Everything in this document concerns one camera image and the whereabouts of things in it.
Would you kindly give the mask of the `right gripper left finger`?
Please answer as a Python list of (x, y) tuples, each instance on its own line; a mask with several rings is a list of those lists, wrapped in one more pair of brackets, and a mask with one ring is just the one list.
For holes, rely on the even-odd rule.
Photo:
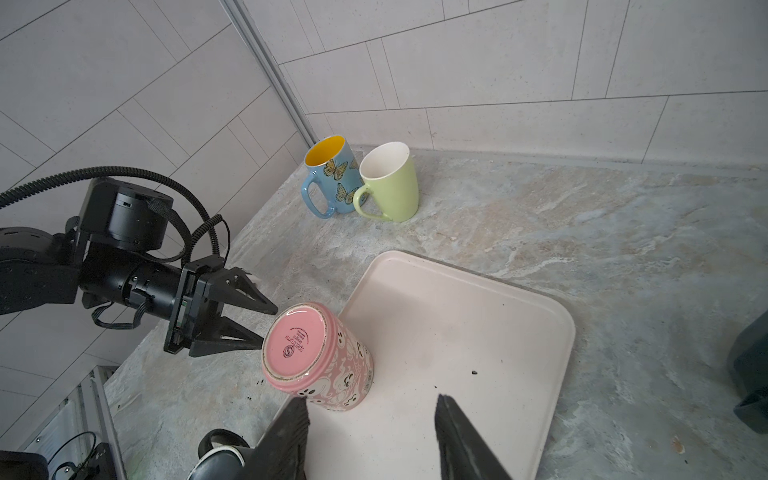
[(246, 459), (236, 479), (306, 479), (309, 426), (306, 399), (292, 398)]

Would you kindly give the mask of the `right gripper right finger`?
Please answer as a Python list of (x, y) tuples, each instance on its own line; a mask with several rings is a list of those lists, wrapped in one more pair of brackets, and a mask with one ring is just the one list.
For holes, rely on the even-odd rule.
[(455, 399), (439, 394), (434, 415), (443, 480), (511, 480)]

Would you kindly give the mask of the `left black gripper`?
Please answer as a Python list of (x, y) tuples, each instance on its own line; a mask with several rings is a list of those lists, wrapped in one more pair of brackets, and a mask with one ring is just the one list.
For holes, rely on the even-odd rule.
[(146, 315), (165, 319), (169, 353), (187, 349), (199, 358), (261, 350), (264, 338), (221, 317), (217, 302), (267, 315), (276, 315), (278, 307), (247, 272), (221, 269), (222, 257), (192, 262), (196, 238), (173, 202), (161, 192), (110, 177), (90, 183), (77, 233), (78, 244), (87, 249), (79, 287), (93, 322), (104, 327), (102, 313), (119, 303), (132, 308), (134, 316), (109, 329), (136, 329)]

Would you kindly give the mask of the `black mug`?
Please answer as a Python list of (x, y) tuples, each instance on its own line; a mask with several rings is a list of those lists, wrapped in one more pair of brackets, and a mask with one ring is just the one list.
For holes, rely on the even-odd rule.
[(226, 429), (213, 429), (199, 442), (198, 461), (187, 480), (235, 479), (252, 452), (253, 448), (240, 435)]

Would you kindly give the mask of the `pink mug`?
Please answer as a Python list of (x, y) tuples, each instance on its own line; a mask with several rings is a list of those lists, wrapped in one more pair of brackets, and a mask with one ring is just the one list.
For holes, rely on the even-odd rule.
[(292, 306), (278, 317), (264, 340), (261, 358), (271, 386), (330, 411), (355, 408), (373, 384), (370, 350), (316, 302)]

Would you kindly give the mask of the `blue butterfly mug yellow inside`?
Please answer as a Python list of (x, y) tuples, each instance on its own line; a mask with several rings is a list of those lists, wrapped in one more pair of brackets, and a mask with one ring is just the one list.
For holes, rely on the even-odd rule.
[[(301, 195), (308, 209), (318, 218), (328, 219), (334, 214), (355, 211), (353, 199), (363, 186), (359, 163), (340, 135), (329, 136), (313, 145), (304, 157), (308, 177), (302, 184)], [(327, 202), (321, 212), (310, 198), (310, 186), (315, 184)]]

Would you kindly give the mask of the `light green mug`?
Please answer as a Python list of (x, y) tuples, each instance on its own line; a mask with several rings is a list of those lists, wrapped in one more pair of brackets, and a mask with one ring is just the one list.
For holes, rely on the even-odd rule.
[[(364, 184), (353, 196), (358, 214), (371, 220), (405, 222), (417, 213), (419, 186), (411, 151), (405, 143), (393, 141), (375, 147), (364, 156), (359, 173)], [(374, 200), (380, 215), (362, 209), (364, 195)]]

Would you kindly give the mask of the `dark green mug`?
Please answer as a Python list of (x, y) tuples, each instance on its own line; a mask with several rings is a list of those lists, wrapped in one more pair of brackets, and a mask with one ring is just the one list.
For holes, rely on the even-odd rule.
[(734, 341), (727, 369), (741, 401), (736, 417), (754, 432), (767, 434), (767, 321), (764, 312)]

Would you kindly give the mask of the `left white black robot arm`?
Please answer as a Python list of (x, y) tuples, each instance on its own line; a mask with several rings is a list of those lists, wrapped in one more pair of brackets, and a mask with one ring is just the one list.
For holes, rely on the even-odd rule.
[(80, 300), (108, 330), (134, 330), (146, 315), (168, 321), (171, 354), (261, 349), (261, 336), (222, 311), (232, 305), (274, 315), (278, 308), (244, 270), (226, 268), (215, 230), (222, 216), (209, 215), (177, 181), (133, 167), (89, 167), (9, 189), (1, 205), (78, 181), (89, 188), (64, 232), (2, 229), (3, 314)]

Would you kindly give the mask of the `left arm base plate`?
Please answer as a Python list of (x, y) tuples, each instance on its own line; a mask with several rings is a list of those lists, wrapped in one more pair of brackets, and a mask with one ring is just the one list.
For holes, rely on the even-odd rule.
[[(89, 437), (85, 456), (79, 460), (58, 461), (57, 458), (76, 441)], [(66, 440), (52, 455), (22, 451), (1, 451), (2, 479), (122, 479), (124, 469), (118, 465), (111, 445), (101, 441), (92, 431), (76, 434)]]

